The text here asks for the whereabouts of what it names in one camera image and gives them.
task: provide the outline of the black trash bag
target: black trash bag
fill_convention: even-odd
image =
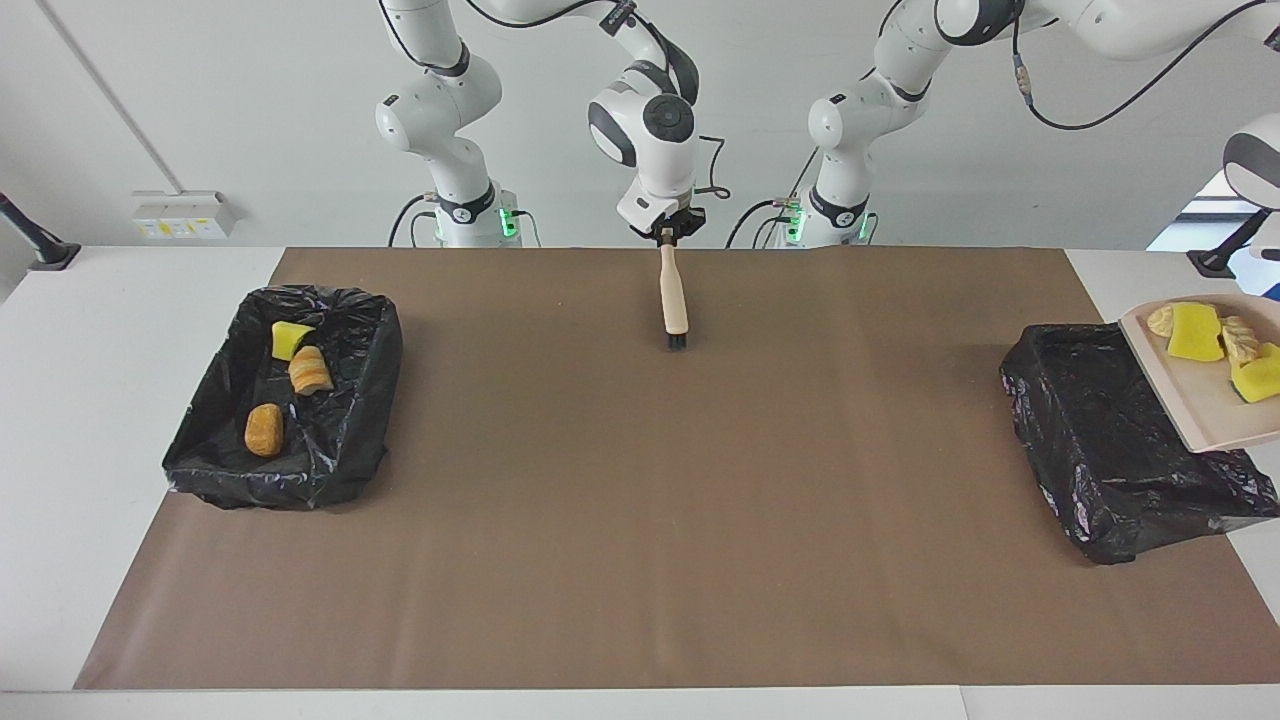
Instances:
[[[294,395],[288,364],[271,357],[271,324],[316,328],[332,392]],[[385,454],[383,439],[403,343],[396,305],[362,290],[314,286],[251,292],[205,372],[164,470],[174,492],[223,509],[312,510],[360,496]],[[284,410],[284,448],[262,459],[244,447],[250,411]]]
[[[1044,500],[1093,562],[1280,515],[1244,451],[1187,450],[1119,325],[1029,327],[1000,373]]]

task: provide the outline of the table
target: table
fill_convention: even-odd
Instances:
[[[159,457],[220,345],[232,307],[266,283],[279,249],[86,249],[0,305],[0,715],[1263,717],[1280,687],[826,688],[614,692],[60,693],[70,688],[163,497]],[[1139,302],[1224,283],[1179,254],[1071,252],[1114,319]],[[173,320],[174,307],[182,322]],[[101,322],[111,318],[113,322]],[[124,452],[105,448],[124,448]],[[1280,443],[1254,451],[1280,477]],[[102,478],[97,487],[83,480]],[[55,527],[74,518],[73,527]],[[1231,536],[1280,616],[1280,523]]]

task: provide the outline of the bread piece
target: bread piece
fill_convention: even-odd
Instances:
[[[1245,324],[1243,318],[1222,319],[1222,347],[1233,365],[1244,365],[1258,359],[1258,336]]]
[[[1160,337],[1174,337],[1174,306],[1165,305],[1147,315],[1147,328]]]
[[[289,382],[293,383],[293,392],[302,397],[333,389],[333,378],[329,377],[329,368],[324,364],[319,347],[308,345],[298,350],[289,361]]]
[[[284,448],[284,413],[279,405],[259,405],[244,424],[244,446],[259,457],[275,457]]]

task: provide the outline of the white wall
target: white wall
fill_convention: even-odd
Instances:
[[[244,215],[234,243],[376,245],[428,187],[422,163],[374,129],[374,104],[415,72],[375,0],[49,1],[182,183],[223,191]],[[0,186],[63,237],[138,242],[129,192],[163,177],[36,3],[0,3]],[[695,245],[722,243],[745,206],[791,186],[809,104],[867,69],[888,4],[643,3],[701,67],[700,129],[730,138],[718,179],[736,195],[709,205]],[[639,243],[612,210],[630,176],[585,131],[586,102],[627,58],[581,19],[509,31],[454,5],[506,85],[467,131],[494,176],[549,245]],[[1061,27],[1024,45],[1042,109],[1062,120],[1092,119],[1161,64],[1102,60]],[[929,114],[877,146],[877,242],[1146,247],[1230,132],[1276,110],[1277,61],[1210,44],[1112,124],[1064,135],[1027,114],[1007,44],[957,50]]]

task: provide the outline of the electrical outlet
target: electrical outlet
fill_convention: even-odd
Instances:
[[[799,204],[787,206],[782,214],[783,247],[801,247],[800,238],[804,236],[804,224],[808,219],[809,214]]]
[[[195,209],[195,205],[169,205],[160,215],[160,224],[174,240],[196,240],[196,229],[187,219]]]
[[[147,240],[173,240],[173,233],[168,225],[160,222],[164,214],[164,205],[142,205],[133,213],[133,225],[138,228],[142,237]]]
[[[220,192],[134,192],[133,224],[147,240],[227,240],[236,215]]]

